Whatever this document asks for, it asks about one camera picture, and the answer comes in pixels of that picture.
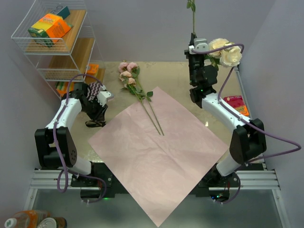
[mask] beige tabletop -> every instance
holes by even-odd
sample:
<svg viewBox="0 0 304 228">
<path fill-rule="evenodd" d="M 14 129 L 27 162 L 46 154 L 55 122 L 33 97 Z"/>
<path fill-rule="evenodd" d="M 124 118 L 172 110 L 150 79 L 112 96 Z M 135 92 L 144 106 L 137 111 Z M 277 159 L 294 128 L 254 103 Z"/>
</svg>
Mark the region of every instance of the beige tabletop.
<svg viewBox="0 0 304 228">
<path fill-rule="evenodd" d="M 224 143 L 230 144 L 231 132 L 215 117 L 207 111 L 200 109 L 190 99 L 189 89 L 189 68 L 187 62 L 137 62 L 141 68 L 139 79 L 145 91 L 151 91 L 155 87 L 161 88 L 164 92 L 172 96 L 175 100 L 186 107 L 202 123 L 204 123 L 215 135 Z M 106 62 L 104 85 L 107 90 L 114 94 L 115 98 L 108 102 L 108 109 L 105 113 L 105 120 L 108 122 L 122 110 L 136 102 L 136 97 L 126 91 L 121 91 L 123 84 L 118 79 L 119 62 Z M 219 91 L 226 79 L 230 68 L 219 66 L 218 83 L 214 89 Z M 240 86 L 235 72 L 230 77 L 222 97 L 241 95 Z M 85 113 L 80 113 L 72 127 L 72 137 L 77 148 L 78 155 L 93 162 L 102 160 L 95 153 L 87 142 L 100 128 L 88 128 L 85 122 L 89 117 Z"/>
</svg>

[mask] teal box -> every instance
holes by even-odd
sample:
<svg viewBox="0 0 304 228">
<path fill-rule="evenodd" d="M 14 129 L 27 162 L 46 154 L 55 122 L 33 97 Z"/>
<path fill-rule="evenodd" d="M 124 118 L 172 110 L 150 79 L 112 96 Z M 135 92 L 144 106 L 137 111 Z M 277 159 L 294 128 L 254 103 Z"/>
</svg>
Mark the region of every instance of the teal box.
<svg viewBox="0 0 304 228">
<path fill-rule="evenodd" d="M 64 20 L 65 18 L 67 18 L 68 15 L 70 15 L 70 10 L 68 9 L 67 6 L 58 5 L 57 7 L 52 9 L 50 13 L 61 16 L 62 19 Z"/>
</svg>

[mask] pink wrapping paper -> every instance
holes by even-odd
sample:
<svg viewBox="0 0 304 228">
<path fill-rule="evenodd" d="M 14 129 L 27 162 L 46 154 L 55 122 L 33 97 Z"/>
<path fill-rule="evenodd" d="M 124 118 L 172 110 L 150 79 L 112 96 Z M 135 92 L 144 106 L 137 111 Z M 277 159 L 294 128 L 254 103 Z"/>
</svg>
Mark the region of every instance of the pink wrapping paper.
<svg viewBox="0 0 304 228">
<path fill-rule="evenodd" d="M 165 136 L 157 133 L 137 102 L 89 143 L 159 227 L 228 147 L 158 87 L 152 106 Z"/>
</svg>

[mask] shelf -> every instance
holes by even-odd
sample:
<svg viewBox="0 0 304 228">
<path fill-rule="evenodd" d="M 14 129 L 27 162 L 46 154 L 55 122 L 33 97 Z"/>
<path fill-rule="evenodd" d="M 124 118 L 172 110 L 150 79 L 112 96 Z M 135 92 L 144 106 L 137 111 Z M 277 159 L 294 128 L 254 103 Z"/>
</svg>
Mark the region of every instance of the shelf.
<svg viewBox="0 0 304 228">
<path fill-rule="evenodd" d="M 96 78 L 99 79 L 101 82 L 103 82 L 104 76 L 105 76 L 105 69 L 104 68 L 98 69 Z M 85 83 L 90 84 L 92 82 L 96 82 L 96 80 L 91 77 L 85 77 Z"/>
<path fill-rule="evenodd" d="M 77 74 L 83 74 L 89 63 L 94 43 L 93 38 L 78 38 L 70 56 L 53 56 L 48 69 L 38 69 L 38 71 L 47 81 L 68 81 Z M 83 79 L 79 77 L 75 81 L 83 81 Z"/>
<path fill-rule="evenodd" d="M 65 19 L 67 23 L 73 25 L 71 30 L 69 30 L 62 38 L 52 47 L 45 47 L 37 44 L 33 38 L 29 42 L 25 54 L 66 54 L 68 55 L 73 50 L 73 46 L 78 37 L 79 31 L 81 29 L 82 23 L 86 17 L 86 10 L 70 10 L 70 15 Z"/>
</svg>

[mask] green stem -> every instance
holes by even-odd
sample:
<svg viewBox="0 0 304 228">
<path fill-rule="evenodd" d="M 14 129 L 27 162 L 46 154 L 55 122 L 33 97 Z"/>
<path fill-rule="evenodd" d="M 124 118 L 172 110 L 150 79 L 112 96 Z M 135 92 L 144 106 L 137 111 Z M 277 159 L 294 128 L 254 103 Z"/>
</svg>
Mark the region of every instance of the green stem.
<svg viewBox="0 0 304 228">
<path fill-rule="evenodd" d="M 146 95 L 145 91 L 143 90 L 143 87 L 142 87 L 141 83 L 139 82 L 138 79 L 136 79 L 136 82 L 137 82 L 137 84 L 140 86 L 140 88 L 142 89 L 142 92 L 145 94 L 146 99 L 147 99 L 147 95 Z M 151 105 L 151 103 L 150 103 L 150 101 L 149 101 L 148 99 L 147 99 L 147 101 L 148 101 L 149 106 L 150 106 L 150 108 L 151 108 L 151 110 L 152 110 L 152 112 L 153 112 L 153 115 L 154 115 L 154 117 L 155 117 L 155 119 L 156 119 L 156 122 L 157 122 L 158 126 L 160 127 L 161 133 L 162 133 L 162 135 L 164 136 L 165 134 L 164 134 L 163 131 L 162 131 L 162 127 L 161 127 L 161 125 L 160 125 L 160 122 L 158 122 L 158 119 L 157 119 L 156 114 L 155 114 L 155 112 L 154 112 L 154 110 L 153 110 L 153 108 L 152 108 L 152 105 Z"/>
<path fill-rule="evenodd" d="M 133 87 L 133 86 L 129 85 L 129 87 L 132 89 L 132 91 L 134 92 L 135 96 L 137 97 L 137 99 L 138 99 L 138 100 L 140 101 L 140 103 L 142 104 L 144 110 L 146 111 L 148 117 L 150 118 L 151 122 L 153 123 L 154 127 L 156 128 L 158 134 L 161 135 L 161 133 L 160 133 L 160 131 L 158 130 L 158 128 L 156 127 L 156 125 L 155 125 L 153 119 L 151 118 L 150 114 L 148 113 L 146 107 L 143 105 L 142 99 L 138 96 L 138 94 L 137 94 L 136 91 L 134 90 L 134 87 Z"/>
<path fill-rule="evenodd" d="M 195 34 L 195 12 L 192 11 L 192 20 L 193 20 L 193 34 Z"/>
</svg>

